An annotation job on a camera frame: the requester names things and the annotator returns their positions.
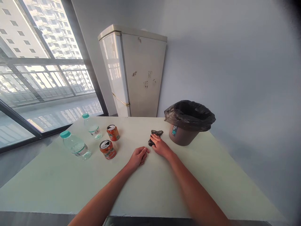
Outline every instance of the white refrigerator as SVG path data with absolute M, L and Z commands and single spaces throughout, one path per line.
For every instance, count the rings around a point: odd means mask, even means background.
M 118 116 L 156 117 L 167 37 L 113 24 L 98 40 Z

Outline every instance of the black garbage bag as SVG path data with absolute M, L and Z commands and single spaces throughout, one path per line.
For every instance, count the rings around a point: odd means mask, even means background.
M 156 134 L 157 136 L 160 137 L 160 136 L 163 134 L 163 131 L 162 131 L 162 130 L 159 130 L 159 131 L 151 130 L 151 133 L 152 133 L 152 134 Z M 153 145 L 155 145 L 155 143 L 150 139 L 150 140 L 148 141 L 148 145 L 149 145 L 149 146 L 153 146 Z
M 204 105 L 181 100 L 164 111 L 165 120 L 187 131 L 208 131 L 215 122 L 215 115 Z

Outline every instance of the teal bottle cap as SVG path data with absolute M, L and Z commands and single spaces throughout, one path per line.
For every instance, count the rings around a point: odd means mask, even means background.
M 71 135 L 71 133 L 68 131 L 68 130 L 66 130 L 66 131 L 64 131 L 64 132 L 61 132 L 60 133 L 60 136 L 61 136 L 61 138 L 67 138 L 68 136 L 70 136 Z
M 87 117 L 89 117 L 89 114 L 88 114 L 88 113 L 85 113 L 85 114 L 82 115 L 82 117 L 83 117 L 83 118 L 87 118 Z

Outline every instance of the plastic bottle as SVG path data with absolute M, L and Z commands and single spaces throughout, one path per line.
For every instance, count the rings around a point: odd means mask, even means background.
M 88 113 L 83 114 L 82 117 L 84 118 L 84 125 L 86 130 L 94 136 L 95 140 L 102 138 L 103 134 L 97 125 L 97 122 L 89 116 Z
M 60 136 L 63 138 L 65 147 L 71 150 L 72 154 L 79 159 L 86 160 L 91 156 L 91 152 L 88 150 L 87 145 L 79 137 L 71 134 L 68 130 L 61 132 Z

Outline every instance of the left hand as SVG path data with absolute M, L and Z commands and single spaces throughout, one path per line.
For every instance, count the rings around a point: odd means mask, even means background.
M 135 171 L 138 168 L 138 166 L 144 164 L 145 159 L 147 157 L 147 153 L 149 152 L 150 151 L 144 146 L 136 148 L 126 166 L 129 169 Z

